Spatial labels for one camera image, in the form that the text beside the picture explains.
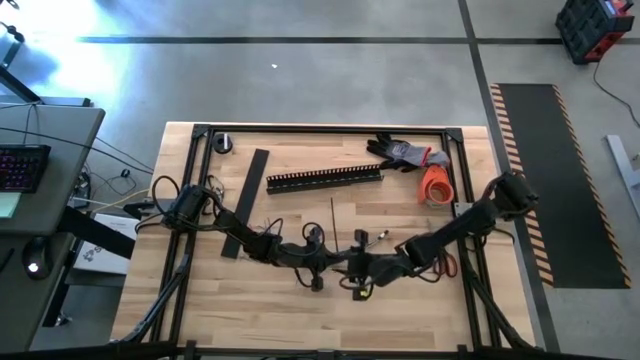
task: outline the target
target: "keyboard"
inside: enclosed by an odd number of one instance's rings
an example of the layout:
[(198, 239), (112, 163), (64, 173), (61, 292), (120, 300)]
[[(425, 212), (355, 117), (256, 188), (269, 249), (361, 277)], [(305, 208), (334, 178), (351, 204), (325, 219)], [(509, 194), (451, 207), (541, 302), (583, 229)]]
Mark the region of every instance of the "keyboard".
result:
[(35, 192), (50, 151), (47, 145), (0, 144), (0, 192)]

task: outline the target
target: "orange object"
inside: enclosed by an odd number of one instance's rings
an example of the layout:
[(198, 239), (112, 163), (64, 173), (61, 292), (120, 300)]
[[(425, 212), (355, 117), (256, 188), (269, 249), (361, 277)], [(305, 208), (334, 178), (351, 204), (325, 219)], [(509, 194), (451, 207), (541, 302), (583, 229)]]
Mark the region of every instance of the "orange object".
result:
[(447, 170), (439, 165), (431, 165), (418, 188), (418, 202), (446, 205), (453, 200), (453, 187), (449, 183)]

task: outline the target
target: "computer mouse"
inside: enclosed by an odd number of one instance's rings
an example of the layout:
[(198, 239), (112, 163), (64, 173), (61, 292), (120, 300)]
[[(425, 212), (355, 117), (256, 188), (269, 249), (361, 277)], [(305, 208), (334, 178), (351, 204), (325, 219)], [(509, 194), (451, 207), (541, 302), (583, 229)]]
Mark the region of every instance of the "computer mouse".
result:
[(33, 280), (46, 279), (51, 274), (53, 260), (51, 258), (50, 242), (48, 237), (36, 236), (22, 249), (22, 265)]

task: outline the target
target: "gray desk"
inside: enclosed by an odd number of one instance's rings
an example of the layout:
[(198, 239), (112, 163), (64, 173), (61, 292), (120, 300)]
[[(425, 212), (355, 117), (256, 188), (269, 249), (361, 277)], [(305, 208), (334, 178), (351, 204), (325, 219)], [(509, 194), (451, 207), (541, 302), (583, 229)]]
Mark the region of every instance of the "gray desk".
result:
[[(0, 104), (0, 108), (9, 104)], [(0, 126), (24, 129), (29, 107), (0, 109)], [(29, 131), (90, 146), (104, 118), (101, 109), (38, 106), (39, 121), (32, 109)], [(22, 134), (0, 130), (0, 143), (22, 143)], [(27, 143), (51, 146), (49, 164), (38, 191), (23, 194), (11, 219), (0, 220), (0, 256), (15, 253), (0, 273), (0, 353), (26, 351), (38, 329), (47, 304), (73, 242), (69, 234), (51, 239), (55, 265), (51, 275), (39, 281), (25, 274), (21, 263), (24, 244), (34, 234), (51, 235), (67, 203), (88, 149), (59, 141), (27, 136)]]

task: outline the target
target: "orange and black striped border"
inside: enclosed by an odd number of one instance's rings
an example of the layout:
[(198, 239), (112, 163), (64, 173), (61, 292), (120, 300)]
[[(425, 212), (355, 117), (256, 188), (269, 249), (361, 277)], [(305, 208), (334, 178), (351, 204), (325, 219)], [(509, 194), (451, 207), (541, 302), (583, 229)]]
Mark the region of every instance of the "orange and black striped border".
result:
[(618, 259), (620, 270), (624, 275), (624, 284), (628, 288), (631, 288), (631, 277), (629, 276), (629, 270), (627, 270), (627, 267), (624, 265), (624, 262), (622, 260), (622, 252), (620, 251), (620, 247), (616, 242), (616, 237), (613, 234), (613, 229), (611, 229), (611, 225), (609, 224), (609, 219), (607, 218), (607, 214), (604, 211), (604, 206), (602, 205), (602, 201), (600, 200), (598, 191), (596, 190), (596, 187), (593, 185), (593, 179), (589, 174), (589, 168), (587, 167), (587, 163), (584, 161), (584, 154), (580, 149), (580, 144), (578, 143), (578, 139), (576, 138), (573, 125), (571, 125), (571, 121), (569, 120), (569, 113), (567, 111), (567, 106), (564, 104), (564, 101), (562, 100), (562, 96), (560, 95), (560, 91), (558, 90), (557, 86), (553, 85), (553, 91), (556, 93), (556, 99), (558, 101), (558, 105), (560, 106), (560, 109), (562, 110), (562, 116), (564, 117), (564, 120), (567, 123), (567, 128), (569, 129), (571, 140), (573, 140), (573, 145), (576, 149), (576, 153), (578, 154), (578, 158), (580, 159), (580, 165), (582, 165), (582, 170), (584, 171), (584, 175), (587, 178), (587, 182), (589, 182), (589, 187), (591, 188), (593, 199), (596, 201), (596, 204), (598, 206), (598, 211), (600, 212), (600, 217), (602, 218), (602, 223), (609, 237), (609, 241), (611, 242), (611, 247), (613, 248), (613, 251), (616, 253), (616, 258)]
[[(518, 144), (513, 136), (513, 130), (511, 129), (511, 122), (509, 121), (509, 114), (507, 113), (507, 107), (504, 104), (502, 98), (502, 91), (497, 84), (490, 85), (491, 97), (493, 98), (493, 106), (498, 118), (498, 125), (500, 126), (500, 133), (502, 134), (502, 140), (507, 151), (507, 157), (509, 158), (509, 165), (512, 170), (521, 171), (526, 177), (524, 168), (522, 167), (522, 161), (520, 160), (520, 153), (518, 152)], [(540, 232), (540, 225), (538, 224), (538, 218), (535, 211), (529, 212), (525, 216), (525, 222), (527, 224), (527, 233), (529, 235), (529, 241), (533, 248), (533, 255), (538, 267), (538, 274), (542, 283), (545, 285), (553, 286), (553, 274), (551, 271), (551, 264), (547, 256), (547, 251), (544, 247), (544, 241), (542, 240), (542, 233)]]

